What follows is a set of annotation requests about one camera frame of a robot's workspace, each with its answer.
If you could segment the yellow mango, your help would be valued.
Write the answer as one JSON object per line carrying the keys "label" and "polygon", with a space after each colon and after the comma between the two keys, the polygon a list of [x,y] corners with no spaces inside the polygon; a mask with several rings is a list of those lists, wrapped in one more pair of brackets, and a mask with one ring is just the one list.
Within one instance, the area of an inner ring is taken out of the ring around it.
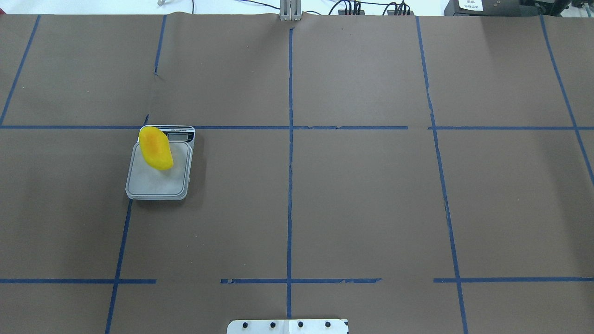
{"label": "yellow mango", "polygon": [[138,142],[142,156],[149,167],[159,171],[172,169],[174,160],[169,140],[161,129],[153,126],[142,127]]}

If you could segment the digital kitchen scale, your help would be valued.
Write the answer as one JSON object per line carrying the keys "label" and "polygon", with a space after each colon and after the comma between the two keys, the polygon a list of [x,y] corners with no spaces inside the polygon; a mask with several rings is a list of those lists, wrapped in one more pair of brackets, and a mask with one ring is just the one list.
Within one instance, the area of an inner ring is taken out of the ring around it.
{"label": "digital kitchen scale", "polygon": [[159,171],[147,165],[138,139],[132,148],[125,192],[130,199],[181,200],[187,195],[194,150],[195,129],[181,125],[144,125],[161,129],[173,155],[172,169]]}

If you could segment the black box device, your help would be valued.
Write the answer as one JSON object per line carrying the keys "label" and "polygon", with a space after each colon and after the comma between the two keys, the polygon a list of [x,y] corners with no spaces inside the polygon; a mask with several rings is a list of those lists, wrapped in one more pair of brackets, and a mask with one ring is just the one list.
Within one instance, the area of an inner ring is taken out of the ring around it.
{"label": "black box device", "polygon": [[535,6],[520,0],[450,0],[444,16],[530,17],[538,16]]}

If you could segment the aluminium frame post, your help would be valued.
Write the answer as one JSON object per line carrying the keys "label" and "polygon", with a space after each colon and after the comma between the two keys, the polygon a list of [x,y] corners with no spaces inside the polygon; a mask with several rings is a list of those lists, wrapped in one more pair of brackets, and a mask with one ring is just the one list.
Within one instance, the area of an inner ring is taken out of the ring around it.
{"label": "aluminium frame post", "polygon": [[303,17],[301,0],[280,0],[279,18],[280,21],[299,21]]}

